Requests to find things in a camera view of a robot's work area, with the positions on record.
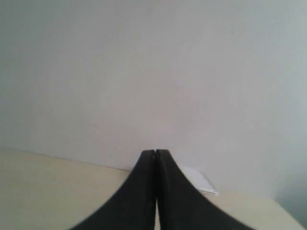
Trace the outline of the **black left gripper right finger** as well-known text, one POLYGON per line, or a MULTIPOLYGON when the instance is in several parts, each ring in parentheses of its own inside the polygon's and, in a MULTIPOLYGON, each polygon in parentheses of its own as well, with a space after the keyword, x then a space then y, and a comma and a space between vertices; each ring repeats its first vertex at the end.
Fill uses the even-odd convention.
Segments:
POLYGON ((156 154, 157 192, 162 230, 250 230, 250 226, 222 211, 185 177, 170 151, 156 154))

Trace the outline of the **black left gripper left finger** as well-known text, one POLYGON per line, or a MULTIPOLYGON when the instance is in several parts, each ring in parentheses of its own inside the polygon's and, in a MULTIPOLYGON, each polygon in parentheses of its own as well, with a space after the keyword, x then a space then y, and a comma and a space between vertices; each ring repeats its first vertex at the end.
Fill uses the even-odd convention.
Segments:
POLYGON ((153 230, 155 151, 144 150, 121 187, 73 230, 153 230))

